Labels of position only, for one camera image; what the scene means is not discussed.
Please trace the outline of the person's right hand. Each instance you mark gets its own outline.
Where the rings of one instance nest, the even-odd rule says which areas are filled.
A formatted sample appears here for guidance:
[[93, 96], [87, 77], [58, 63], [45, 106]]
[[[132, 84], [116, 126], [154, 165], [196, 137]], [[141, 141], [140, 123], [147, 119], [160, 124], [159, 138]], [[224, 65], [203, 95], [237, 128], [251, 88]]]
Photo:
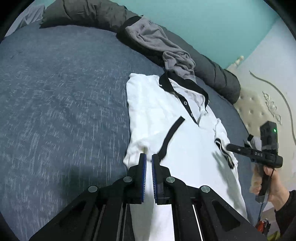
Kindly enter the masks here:
[[[290, 192], [282, 184], [278, 171], [267, 166], [263, 166], [263, 170], [266, 175], [271, 177], [268, 201], [272, 203], [275, 211], [279, 211], [288, 201]], [[261, 190], [261, 184], [262, 177], [259, 174], [258, 167], [254, 166], [249, 191], [258, 195]]]

